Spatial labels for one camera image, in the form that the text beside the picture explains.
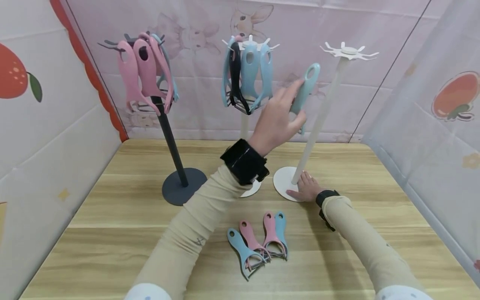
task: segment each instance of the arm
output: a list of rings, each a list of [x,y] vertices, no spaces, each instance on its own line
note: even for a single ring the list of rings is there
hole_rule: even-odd
[[[323,189],[307,172],[298,183],[299,191],[287,193],[303,201],[316,201],[320,216],[331,230],[337,230],[368,272],[378,300],[432,300],[407,262],[352,207],[350,199]]]
[[[249,140],[261,156],[288,141],[305,123],[305,112],[292,122],[288,117],[302,84],[296,81],[280,89],[263,109]],[[202,247],[230,205],[250,187],[241,186],[227,166],[220,166],[172,219],[125,300],[183,299]]]

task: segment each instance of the table surface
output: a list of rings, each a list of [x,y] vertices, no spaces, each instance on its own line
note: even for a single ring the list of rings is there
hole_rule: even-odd
[[[177,146],[185,167],[209,175],[232,143],[183,140]],[[273,187],[275,171],[296,166],[304,146],[287,143],[269,154],[270,176],[259,192],[238,200],[227,212],[200,254],[186,299],[373,299],[368,274],[346,241],[325,227],[319,209],[287,201]],[[173,170],[165,141],[126,141],[21,299],[122,300],[180,210],[161,193]],[[480,290],[368,146],[316,144],[307,171],[352,200],[434,299],[480,299]],[[247,219],[263,240],[267,210],[282,210],[288,220],[289,259],[274,259],[246,282],[226,231]]]

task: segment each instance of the stand base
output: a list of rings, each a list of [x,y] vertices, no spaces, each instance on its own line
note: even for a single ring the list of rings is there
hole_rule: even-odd
[[[273,186],[275,187],[276,191],[285,199],[293,202],[301,202],[287,195],[287,190],[293,190],[296,192],[299,190],[296,184],[292,184],[292,178],[296,170],[296,167],[283,167],[279,169],[273,175]]]
[[[170,174],[163,182],[162,195],[170,204],[182,206],[207,181],[205,174],[194,168],[185,168],[188,186],[183,187],[178,172]]]
[[[258,192],[258,190],[260,189],[260,186],[262,185],[261,182],[258,182],[258,181],[254,181],[253,182],[253,186],[251,189],[249,189],[248,191],[246,191],[245,193],[242,194],[242,196],[240,196],[240,198],[245,198],[245,197],[249,197],[249,196],[252,196],[253,194],[255,194],[256,192]]]

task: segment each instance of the right hand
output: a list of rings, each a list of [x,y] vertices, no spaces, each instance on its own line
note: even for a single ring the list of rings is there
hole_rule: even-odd
[[[293,99],[303,82],[303,79],[299,79],[288,88],[279,89],[262,110],[255,130],[248,140],[250,146],[261,156],[288,142],[307,121],[307,115],[303,110],[292,122],[289,118]]]
[[[287,190],[287,195],[302,201],[311,202],[315,201],[317,195],[325,189],[320,187],[317,180],[310,176],[306,171],[303,171],[300,175],[299,182],[297,183],[299,191]]]

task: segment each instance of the white cuff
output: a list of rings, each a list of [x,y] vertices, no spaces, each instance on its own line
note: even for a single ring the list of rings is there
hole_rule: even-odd
[[[433,300],[416,288],[405,286],[390,286],[381,289],[375,296],[375,300]]]
[[[128,291],[124,300],[172,300],[172,298],[157,285],[139,283]]]

